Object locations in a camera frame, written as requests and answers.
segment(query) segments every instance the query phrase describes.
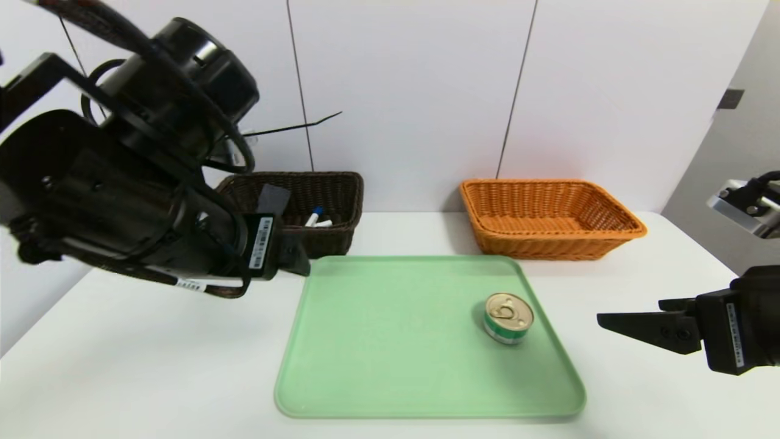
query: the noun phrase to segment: label sticker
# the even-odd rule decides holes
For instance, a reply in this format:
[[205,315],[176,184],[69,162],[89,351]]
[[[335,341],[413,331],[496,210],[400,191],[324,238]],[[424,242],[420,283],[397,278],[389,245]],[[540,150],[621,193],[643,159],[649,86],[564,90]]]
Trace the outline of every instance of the label sticker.
[[198,291],[200,293],[206,291],[206,284],[194,280],[178,279],[176,280],[176,286],[190,291]]
[[736,322],[736,307],[733,303],[726,304],[726,314],[729,315],[729,329],[732,333],[732,345],[734,346],[734,358],[736,366],[745,366],[745,355],[742,351],[742,338],[739,336],[739,326]]
[[250,269],[263,268],[263,261],[265,261],[265,250],[268,247],[268,235],[271,234],[271,225],[273,223],[274,219],[270,216],[266,216],[260,219],[260,224],[257,225],[257,236],[254,238],[252,256],[249,259]]

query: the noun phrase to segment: green tray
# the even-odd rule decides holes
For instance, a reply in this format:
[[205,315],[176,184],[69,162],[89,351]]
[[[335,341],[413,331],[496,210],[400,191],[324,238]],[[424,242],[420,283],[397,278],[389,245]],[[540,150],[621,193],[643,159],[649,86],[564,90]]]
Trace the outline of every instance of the green tray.
[[[482,327],[499,291],[534,310],[519,345]],[[295,418],[516,418],[570,416],[586,396],[512,259],[332,256],[307,279],[275,399]]]

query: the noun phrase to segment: can lid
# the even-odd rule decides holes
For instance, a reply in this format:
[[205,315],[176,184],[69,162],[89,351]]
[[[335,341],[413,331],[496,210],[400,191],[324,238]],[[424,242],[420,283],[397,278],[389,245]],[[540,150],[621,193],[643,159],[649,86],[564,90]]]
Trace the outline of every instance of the can lid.
[[497,325],[508,330],[528,330],[534,323],[531,307],[510,293],[496,293],[487,298],[485,312]]

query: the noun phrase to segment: wicker basket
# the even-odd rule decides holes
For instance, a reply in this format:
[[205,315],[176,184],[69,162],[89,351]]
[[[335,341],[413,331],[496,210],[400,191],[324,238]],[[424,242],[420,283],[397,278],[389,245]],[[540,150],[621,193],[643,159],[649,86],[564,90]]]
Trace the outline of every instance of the wicker basket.
[[647,233],[607,191],[581,180],[468,180],[460,193],[482,252],[592,260]]
[[[273,184],[290,191],[282,215],[284,231],[303,235],[310,258],[346,255],[363,212],[363,178],[358,173],[252,173],[225,178],[217,192],[241,213],[257,209],[263,186]],[[333,221],[332,227],[304,227],[314,208],[321,206],[320,221]]]

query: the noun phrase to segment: table surface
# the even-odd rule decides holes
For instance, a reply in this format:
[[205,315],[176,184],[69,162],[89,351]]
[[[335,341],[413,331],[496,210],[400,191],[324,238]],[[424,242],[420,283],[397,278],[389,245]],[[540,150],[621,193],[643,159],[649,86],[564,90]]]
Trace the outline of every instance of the table surface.
[[[773,437],[777,370],[713,373],[703,352],[597,325],[597,312],[655,311],[734,277],[666,219],[639,217],[650,233],[601,261],[520,262],[585,383],[573,418],[290,419],[273,390],[303,278],[229,301],[93,270],[2,359],[0,437]],[[350,252],[478,253],[461,213],[364,214]]]

